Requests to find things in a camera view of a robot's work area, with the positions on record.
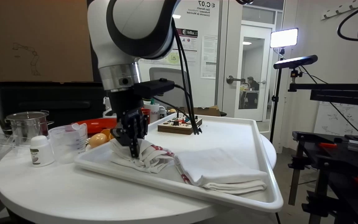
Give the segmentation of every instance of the red plate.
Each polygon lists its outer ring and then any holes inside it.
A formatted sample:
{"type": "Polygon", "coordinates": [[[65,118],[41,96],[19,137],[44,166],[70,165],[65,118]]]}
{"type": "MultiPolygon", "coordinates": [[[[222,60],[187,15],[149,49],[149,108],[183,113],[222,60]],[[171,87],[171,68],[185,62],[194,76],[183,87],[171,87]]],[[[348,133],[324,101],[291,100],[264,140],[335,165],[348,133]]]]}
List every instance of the red plate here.
{"type": "Polygon", "coordinates": [[[89,119],[76,122],[78,124],[86,123],[88,134],[100,133],[103,129],[112,129],[117,125],[117,119],[89,119]]]}

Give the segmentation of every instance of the stainless steel pot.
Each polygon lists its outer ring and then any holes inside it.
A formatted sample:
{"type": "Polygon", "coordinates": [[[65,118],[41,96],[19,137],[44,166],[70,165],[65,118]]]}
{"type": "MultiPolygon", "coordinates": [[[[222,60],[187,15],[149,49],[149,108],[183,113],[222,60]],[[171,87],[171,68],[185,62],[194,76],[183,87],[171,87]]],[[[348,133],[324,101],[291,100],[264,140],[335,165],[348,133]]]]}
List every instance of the stainless steel pot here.
{"type": "Polygon", "coordinates": [[[6,116],[5,122],[10,123],[12,133],[18,139],[31,139],[35,136],[48,136],[48,125],[53,122],[47,121],[49,111],[30,111],[6,116]]]}

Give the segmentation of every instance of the wooden peg board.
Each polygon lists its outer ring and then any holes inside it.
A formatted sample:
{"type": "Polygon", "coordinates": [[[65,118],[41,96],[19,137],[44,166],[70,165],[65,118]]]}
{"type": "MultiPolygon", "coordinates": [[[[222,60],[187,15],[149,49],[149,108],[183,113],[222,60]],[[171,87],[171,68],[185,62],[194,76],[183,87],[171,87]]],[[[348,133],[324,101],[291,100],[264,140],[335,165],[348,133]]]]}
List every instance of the wooden peg board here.
{"type": "MultiPolygon", "coordinates": [[[[175,134],[183,134],[183,135],[191,135],[193,133],[193,129],[191,128],[191,123],[186,122],[182,123],[182,119],[185,118],[173,118],[165,123],[161,123],[158,125],[159,132],[167,132],[167,133],[175,133],[175,134]],[[173,122],[175,120],[179,120],[179,126],[174,126],[173,122]]],[[[203,124],[203,119],[196,119],[197,126],[203,124]]]]}

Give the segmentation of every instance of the folded towel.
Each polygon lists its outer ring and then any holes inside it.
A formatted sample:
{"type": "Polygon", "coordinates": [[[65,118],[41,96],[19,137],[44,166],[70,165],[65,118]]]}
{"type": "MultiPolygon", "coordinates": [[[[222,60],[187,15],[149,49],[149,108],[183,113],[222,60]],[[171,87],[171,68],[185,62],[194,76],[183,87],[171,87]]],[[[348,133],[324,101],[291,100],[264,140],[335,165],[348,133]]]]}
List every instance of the folded towel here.
{"type": "Polygon", "coordinates": [[[175,155],[175,167],[185,183],[228,194],[243,194],[266,189],[262,181],[267,173],[249,168],[238,160],[238,152],[223,149],[181,152],[175,155]]]}
{"type": "Polygon", "coordinates": [[[138,139],[139,158],[131,157],[128,146],[122,146],[116,139],[110,141],[112,154],[110,161],[125,167],[131,167],[146,173],[159,173],[168,163],[173,160],[174,154],[160,146],[138,139]]]}

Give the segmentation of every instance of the red cup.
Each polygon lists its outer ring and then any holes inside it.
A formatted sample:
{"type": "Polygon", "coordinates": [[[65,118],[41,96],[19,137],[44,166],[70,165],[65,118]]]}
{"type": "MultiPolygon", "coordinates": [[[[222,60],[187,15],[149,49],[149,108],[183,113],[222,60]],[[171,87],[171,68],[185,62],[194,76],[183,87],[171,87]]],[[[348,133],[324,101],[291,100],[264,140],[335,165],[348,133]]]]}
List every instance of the red cup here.
{"type": "Polygon", "coordinates": [[[149,121],[149,124],[150,124],[150,112],[152,111],[151,109],[146,109],[146,108],[142,108],[142,113],[143,115],[147,115],[148,116],[148,121],[149,121]]]}

